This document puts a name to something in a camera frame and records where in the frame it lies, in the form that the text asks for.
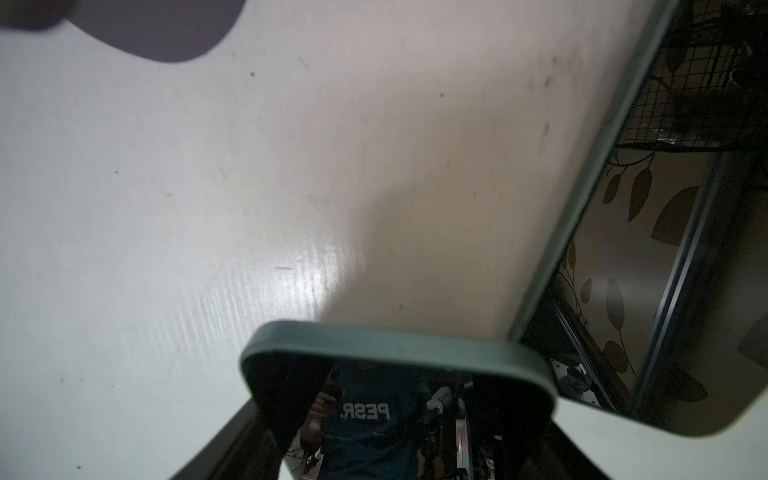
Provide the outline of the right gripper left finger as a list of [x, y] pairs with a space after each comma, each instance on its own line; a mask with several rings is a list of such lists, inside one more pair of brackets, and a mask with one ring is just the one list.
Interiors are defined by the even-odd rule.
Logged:
[[279, 477], [282, 457], [253, 399], [248, 400], [173, 480]]

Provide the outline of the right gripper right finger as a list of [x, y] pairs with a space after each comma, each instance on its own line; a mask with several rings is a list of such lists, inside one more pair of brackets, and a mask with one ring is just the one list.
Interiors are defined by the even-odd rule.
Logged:
[[576, 444], [551, 422], [527, 463], [527, 478], [534, 480], [608, 480]]

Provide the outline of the black phone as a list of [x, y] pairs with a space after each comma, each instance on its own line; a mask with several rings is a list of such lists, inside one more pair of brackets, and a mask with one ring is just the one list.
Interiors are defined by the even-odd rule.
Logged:
[[557, 400], [519, 344], [322, 323], [262, 325], [240, 369], [294, 479], [512, 479]]
[[767, 387], [767, 5], [663, 1], [514, 339], [564, 397], [689, 437]]

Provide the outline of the grey round stand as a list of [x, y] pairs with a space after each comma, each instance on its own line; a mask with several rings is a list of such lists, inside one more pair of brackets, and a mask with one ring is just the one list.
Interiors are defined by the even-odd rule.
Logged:
[[66, 20], [124, 53], [181, 63], [216, 47], [244, 5], [244, 0], [3, 1], [1, 27], [42, 32]]

